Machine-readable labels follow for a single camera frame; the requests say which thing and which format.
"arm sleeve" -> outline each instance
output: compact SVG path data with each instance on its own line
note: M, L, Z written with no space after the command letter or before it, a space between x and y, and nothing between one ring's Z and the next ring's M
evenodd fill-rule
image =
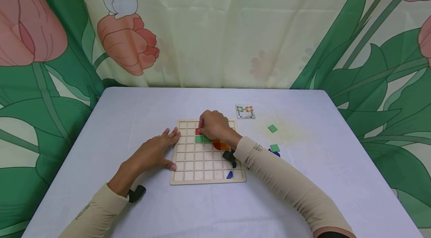
M129 201L114 193L107 184L93 196L90 203L63 230L59 238L102 238L111 227L114 218Z
M288 201L314 233L322 227L338 227L353 233L337 205L319 187L283 159L243 137L233 154L268 187Z

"puzzle piece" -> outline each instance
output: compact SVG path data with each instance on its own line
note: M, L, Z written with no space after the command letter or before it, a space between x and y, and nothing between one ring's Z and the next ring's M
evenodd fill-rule
M272 144L270 145L270 148L272 152L280 152L280 148L278 147L278 144Z
M204 136L203 135L196 135L195 136L195 142L196 143L203 143L204 142Z
M274 125L270 125L268 127L268 129L270 130L270 132L275 133L277 131L277 128Z

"floral curtain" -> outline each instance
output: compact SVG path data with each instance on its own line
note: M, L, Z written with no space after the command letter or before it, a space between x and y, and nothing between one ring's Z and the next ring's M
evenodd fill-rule
M127 85L325 90L431 238L430 16L431 0L0 0L0 237Z

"green square tile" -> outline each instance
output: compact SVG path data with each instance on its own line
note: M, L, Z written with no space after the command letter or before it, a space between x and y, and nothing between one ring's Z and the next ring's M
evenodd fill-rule
M207 136L204 136L204 142L205 143L210 143L212 142L210 138L208 138Z
M272 132L272 133L274 133L274 132L276 132L277 131L277 128L274 126L274 125L270 125L269 127L268 127L268 129L270 130L270 132Z
M204 142L204 136L203 135L196 135L195 136L195 142L196 143L203 143Z
M272 150L272 152L280 152L280 148L278 147L278 144L270 145L270 149Z

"white tablecloth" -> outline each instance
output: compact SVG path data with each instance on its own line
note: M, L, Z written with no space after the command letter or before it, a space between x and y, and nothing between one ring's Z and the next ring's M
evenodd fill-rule
M281 157L335 201L358 238L422 237L324 91L108 88L23 238L57 237L122 161L177 119L198 119L206 109L236 117L235 104L252 104L256 113L238 119L239 133L267 148L278 144ZM168 170L137 179L147 193L127 206L111 237L312 237L299 213L249 170L245 183L173 186L169 179Z

